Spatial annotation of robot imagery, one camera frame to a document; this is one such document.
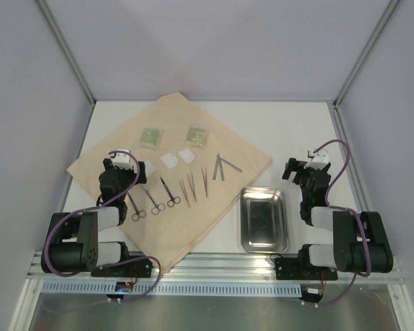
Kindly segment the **small steel scissors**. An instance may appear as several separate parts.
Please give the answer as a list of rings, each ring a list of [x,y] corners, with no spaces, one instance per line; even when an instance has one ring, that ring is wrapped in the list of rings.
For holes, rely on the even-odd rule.
[[[181,198],[178,197],[178,196],[174,196],[172,194],[172,192],[170,191],[170,188],[168,187],[168,185],[166,184],[166,182],[164,181],[164,179],[162,177],[160,178],[160,180],[161,180],[161,184],[163,185],[164,190],[166,191],[166,193],[168,195],[168,198],[169,198],[169,200],[167,202],[167,206],[169,208],[172,208],[175,205],[179,204],[181,202]]]

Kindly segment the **scalpel handle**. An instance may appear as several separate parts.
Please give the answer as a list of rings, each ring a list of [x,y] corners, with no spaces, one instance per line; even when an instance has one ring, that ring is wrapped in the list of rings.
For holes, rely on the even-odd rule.
[[[218,171],[218,167],[219,167],[219,161],[220,161],[220,155],[219,153],[216,156],[216,162],[215,162],[215,167],[213,170],[213,181],[217,178],[217,171]]]
[[[219,160],[220,160],[221,162],[223,162],[223,163],[225,163],[226,165],[228,165],[228,166],[232,167],[232,168],[233,168],[233,169],[235,169],[236,171],[238,171],[238,172],[243,172],[243,170],[242,170],[241,168],[237,167],[237,166],[236,166],[236,165],[234,165],[233,163],[231,163],[231,162],[229,162],[229,161],[225,160],[224,158],[220,157],[219,155],[218,155],[217,157],[219,158]]]

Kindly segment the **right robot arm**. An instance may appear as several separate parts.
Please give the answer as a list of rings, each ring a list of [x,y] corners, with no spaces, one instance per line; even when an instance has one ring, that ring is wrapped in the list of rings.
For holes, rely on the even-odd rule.
[[[330,166],[311,168],[305,161],[290,158],[282,175],[283,180],[293,175],[293,183],[301,190],[299,215],[306,225],[326,229],[333,236],[330,244],[302,246],[298,252],[299,275],[314,279],[322,268],[365,276],[389,273],[394,260],[380,214],[327,206]]]

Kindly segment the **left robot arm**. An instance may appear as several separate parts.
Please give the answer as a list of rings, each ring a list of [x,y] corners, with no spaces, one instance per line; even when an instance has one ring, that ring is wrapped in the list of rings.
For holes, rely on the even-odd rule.
[[[41,255],[45,273],[71,277],[80,272],[92,272],[106,265],[117,277],[127,274],[131,260],[121,242],[100,242],[99,232],[124,223],[128,206],[127,189],[147,182],[146,164],[139,161],[138,171],[132,165],[115,165],[103,160],[104,171],[99,175],[100,195],[94,207],[76,212],[57,212],[51,216]]]

